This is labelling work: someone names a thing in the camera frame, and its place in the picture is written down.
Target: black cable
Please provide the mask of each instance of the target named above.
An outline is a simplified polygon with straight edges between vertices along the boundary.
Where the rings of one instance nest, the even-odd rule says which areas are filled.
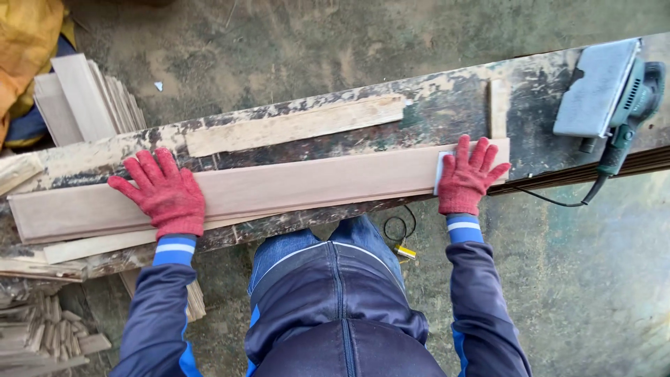
[[[517,187],[517,186],[514,186],[514,185],[509,184],[509,183],[505,183],[505,185],[511,187],[512,189],[516,189],[516,190],[522,191],[522,192],[524,192],[524,193],[533,195],[534,197],[540,198],[540,199],[542,199],[542,200],[544,200],[544,201],[548,201],[548,202],[553,203],[553,204],[556,204],[556,205],[561,205],[561,206],[563,206],[563,207],[581,207],[582,205],[588,205],[588,203],[591,201],[591,199],[593,199],[593,197],[596,196],[596,194],[598,193],[598,191],[600,191],[600,188],[602,187],[602,185],[605,183],[605,181],[606,181],[608,178],[610,178],[610,176],[599,175],[599,176],[598,176],[598,179],[596,179],[596,181],[595,181],[595,183],[593,184],[593,186],[591,186],[591,189],[589,190],[588,194],[586,194],[586,196],[584,197],[584,200],[582,200],[582,201],[579,202],[579,203],[573,203],[573,204],[561,203],[561,202],[558,202],[558,201],[549,199],[549,198],[547,198],[547,197],[543,197],[543,196],[540,195],[540,194],[532,193],[531,191],[525,190],[525,189],[523,189],[523,188],[521,188],[521,187]]]
[[[412,210],[409,209],[409,207],[407,205],[403,205],[403,207],[405,207],[407,209],[407,212],[409,212],[409,214],[412,216],[412,220],[414,221],[414,226],[412,227],[412,230],[408,233],[407,232],[407,223],[405,222],[405,220],[403,220],[401,217],[398,217],[398,216],[389,217],[388,219],[386,219],[386,221],[384,221],[384,235],[386,236],[386,238],[390,239],[391,241],[401,242],[401,241],[403,241],[403,239],[409,237],[410,235],[413,235],[414,231],[417,229],[417,218],[414,215],[414,212],[412,212]],[[397,239],[396,238],[391,238],[389,236],[389,234],[386,232],[386,225],[388,225],[389,221],[392,220],[392,219],[398,219],[398,220],[400,220],[400,222],[402,222],[403,229],[404,229],[403,234],[405,234],[405,237],[397,238]]]

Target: jacket sleeve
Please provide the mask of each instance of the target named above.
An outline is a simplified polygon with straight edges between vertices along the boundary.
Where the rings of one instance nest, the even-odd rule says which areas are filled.
[[[507,313],[492,249],[483,243],[475,216],[447,216],[452,243],[446,253],[454,265],[451,298],[454,345],[461,362],[459,377],[531,376]]]
[[[190,343],[184,341],[188,291],[196,278],[194,235],[165,235],[153,265],[142,269],[123,329],[119,364],[110,377],[201,377]]]

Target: person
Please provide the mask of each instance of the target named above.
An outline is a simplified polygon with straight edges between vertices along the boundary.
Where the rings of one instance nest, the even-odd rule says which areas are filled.
[[[480,198],[510,164],[491,169],[497,147],[486,138],[468,157],[469,141],[462,136],[456,156],[444,157],[438,185],[451,239],[446,256],[454,265],[459,376],[530,376],[477,221]],[[137,187],[118,176],[108,181],[158,228],[153,264],[137,279],[112,377],[201,376],[183,336],[205,200],[170,151],[158,148],[155,155],[160,167],[148,151],[123,162]],[[267,238],[255,253],[248,293],[247,376],[445,376],[426,349],[425,316],[409,307],[398,259],[365,215],[341,221],[328,241],[309,229]]]

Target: hand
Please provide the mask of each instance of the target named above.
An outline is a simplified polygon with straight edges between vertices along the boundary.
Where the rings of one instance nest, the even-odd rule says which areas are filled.
[[[479,215],[477,204],[486,190],[500,176],[509,170],[511,164],[505,162],[491,170],[491,164],[498,153],[498,146],[489,145],[487,138],[481,138],[468,161],[470,136],[463,135],[458,140],[456,157],[451,154],[442,160],[444,169],[438,183],[438,197],[442,215],[448,213],[469,213]]]
[[[156,240],[166,234],[202,235],[205,199],[187,168],[179,170],[172,153],[166,148],[155,151],[160,167],[148,150],[123,160],[137,187],[120,176],[111,176],[107,184],[132,200],[158,228]]]

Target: jeans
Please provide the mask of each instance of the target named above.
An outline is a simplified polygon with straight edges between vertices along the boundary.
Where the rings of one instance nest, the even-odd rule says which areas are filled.
[[[358,246],[378,257],[400,282],[403,290],[405,283],[403,275],[400,273],[400,263],[395,254],[386,246],[384,239],[379,234],[375,224],[370,221],[367,215],[353,217],[340,221],[337,229],[332,233],[328,241],[342,242]],[[272,268],[278,261],[290,253],[308,248],[312,245],[320,244],[319,240],[311,230],[302,229],[287,234],[274,235],[268,237],[256,250],[253,257],[253,269],[249,279],[247,293],[251,296],[263,275]]]

